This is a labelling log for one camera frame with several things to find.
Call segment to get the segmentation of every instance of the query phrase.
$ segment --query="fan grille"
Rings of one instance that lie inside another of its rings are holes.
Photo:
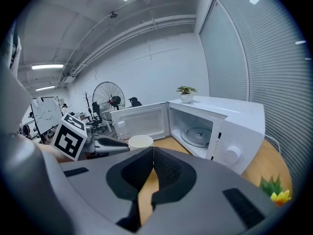
[[[117,108],[109,103],[109,99],[113,96],[119,96],[121,102],[118,104],[119,110],[125,108],[125,97],[122,90],[112,82],[103,82],[99,84],[93,92],[92,102],[97,102],[100,106],[100,117],[104,120],[111,121],[110,112],[116,111]]]

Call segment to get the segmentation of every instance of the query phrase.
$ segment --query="whiteboard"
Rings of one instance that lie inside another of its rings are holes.
[[[40,134],[58,125],[62,118],[57,96],[33,99],[31,108]]]

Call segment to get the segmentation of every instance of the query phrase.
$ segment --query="white wall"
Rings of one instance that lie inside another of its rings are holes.
[[[212,0],[198,0],[195,33],[200,33]]]
[[[133,96],[144,104],[179,98],[181,85],[198,89],[198,95],[209,96],[208,71],[199,35],[185,33],[150,40],[103,56],[101,61],[85,68],[69,86],[74,112],[87,112],[83,93],[91,97],[101,82],[110,81],[124,93],[126,107]]]

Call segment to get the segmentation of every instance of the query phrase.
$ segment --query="white window blind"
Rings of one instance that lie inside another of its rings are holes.
[[[279,141],[297,192],[312,166],[312,57],[305,39],[279,0],[219,1],[244,46],[249,100],[264,104],[266,134]]]
[[[248,100],[248,73],[236,28],[218,1],[213,0],[200,37],[206,56],[210,96]]]

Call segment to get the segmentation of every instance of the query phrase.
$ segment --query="wooden table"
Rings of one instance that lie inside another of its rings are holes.
[[[180,151],[192,156],[192,154],[173,137],[154,141],[154,146]],[[291,177],[285,161],[274,146],[267,140],[264,140],[258,153],[243,172],[242,176],[254,185],[259,186],[261,176],[266,180],[269,180],[270,177],[273,176],[276,180],[278,174],[280,175],[282,188],[284,190],[289,189],[292,195]],[[143,225],[152,214],[151,197],[156,191],[158,191],[158,179],[153,169],[138,195],[141,225]]]

